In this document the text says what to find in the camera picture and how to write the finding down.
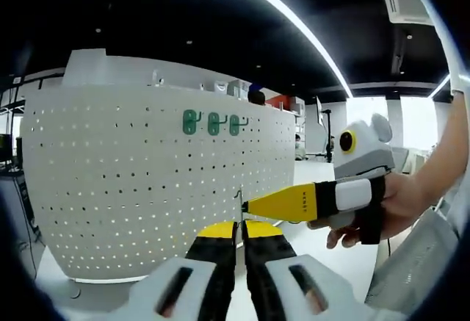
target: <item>curved white partition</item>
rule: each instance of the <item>curved white partition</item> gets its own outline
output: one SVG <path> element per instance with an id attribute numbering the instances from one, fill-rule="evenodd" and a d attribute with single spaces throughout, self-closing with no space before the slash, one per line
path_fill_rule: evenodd
<path id="1" fill-rule="evenodd" d="M 187 109 L 201 113 L 183 131 Z M 237 115 L 216 136 L 208 116 Z M 204 226 L 238 220 L 245 199 L 293 184 L 294 116 L 226 95 L 164 87 L 85 86 L 29 98 L 21 124 L 36 221 L 78 280 L 147 275 L 183 256 Z"/>

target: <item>white table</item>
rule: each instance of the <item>white table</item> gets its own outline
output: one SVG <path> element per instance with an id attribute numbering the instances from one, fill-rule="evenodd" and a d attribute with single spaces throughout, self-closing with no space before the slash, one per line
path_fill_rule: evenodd
<path id="1" fill-rule="evenodd" d="M 295 184 L 312 181 L 326 181 L 334 178 L 333 166 L 329 163 L 295 162 Z M 338 246 L 333 250 L 325 247 L 327 228 L 311 231 L 305 224 L 292 225 L 282 223 L 280 228 L 298 255 L 309 254 L 334 272 L 346 278 L 353 287 L 357 300 L 364 301 L 377 257 L 377 245 L 357 245 L 344 249 Z M 244 250 L 237 251 L 236 283 L 232 301 L 228 310 L 227 321 L 256 321 L 256 313 L 247 290 Z M 72 300 L 69 295 L 77 292 L 77 287 L 70 282 L 57 266 L 50 251 L 46 251 L 41 260 L 37 281 L 50 294 L 56 307 L 70 320 L 85 320 L 117 308 L 128 297 L 131 284 L 79 284 L 82 293 Z"/>

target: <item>ceiling light strip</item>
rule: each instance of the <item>ceiling light strip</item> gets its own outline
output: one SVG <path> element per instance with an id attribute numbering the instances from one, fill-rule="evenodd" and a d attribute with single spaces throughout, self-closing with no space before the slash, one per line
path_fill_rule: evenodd
<path id="1" fill-rule="evenodd" d="M 438 92 L 442 90 L 442 88 L 447 84 L 447 82 L 449 82 L 449 80 L 450 80 L 450 73 L 448 73 L 447 76 L 444 77 L 444 80 L 441 81 L 439 86 L 435 88 L 435 90 L 428 96 L 428 98 L 433 98 L 435 95 L 437 95 Z"/>
<path id="2" fill-rule="evenodd" d="M 339 70 L 336 63 L 333 61 L 333 58 L 329 55 L 325 47 L 320 43 L 320 41 L 315 37 L 312 31 L 298 18 L 295 13 L 287 7 L 281 0 L 266 0 L 270 3 L 273 7 L 275 7 L 279 12 L 281 12 L 286 18 L 288 18 L 302 33 L 307 37 L 311 44 L 317 49 L 317 51 L 322 55 L 323 59 L 325 59 L 326 63 L 330 66 L 331 70 L 335 74 L 336 78 L 338 79 L 339 83 L 342 85 L 346 94 L 352 98 L 353 94 L 351 93 L 351 89 L 347 86 L 346 80 L 344 79 L 341 71 Z"/>

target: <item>black ceiling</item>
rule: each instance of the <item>black ceiling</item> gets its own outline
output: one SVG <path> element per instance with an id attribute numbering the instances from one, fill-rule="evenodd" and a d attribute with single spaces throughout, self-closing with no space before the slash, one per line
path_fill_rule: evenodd
<path id="1" fill-rule="evenodd" d="M 319 38 L 349 84 L 397 85 L 356 95 L 427 95 L 429 88 L 400 82 L 438 83 L 447 74 L 434 28 L 391 24 L 383 0 L 281 1 Z M 315 48 L 264 0 L 25 0 L 15 10 L 18 18 L 4 36 L 3 73 L 18 69 L 5 67 L 6 59 L 24 46 L 31 53 L 25 74 L 64 67 L 73 49 L 106 48 L 110 55 L 226 73 L 307 101 L 339 84 Z M 398 51 L 403 74 L 391 71 Z M 321 99 L 344 100 L 345 93 L 323 92 Z"/>

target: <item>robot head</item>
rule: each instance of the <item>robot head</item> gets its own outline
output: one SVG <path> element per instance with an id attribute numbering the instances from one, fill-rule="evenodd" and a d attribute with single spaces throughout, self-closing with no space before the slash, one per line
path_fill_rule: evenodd
<path id="1" fill-rule="evenodd" d="M 339 136 L 334 150 L 336 179 L 359 176 L 377 168 L 386 171 L 394 167 L 391 147 L 392 138 L 388 120 L 373 114 L 371 125 L 364 121 L 351 123 Z"/>

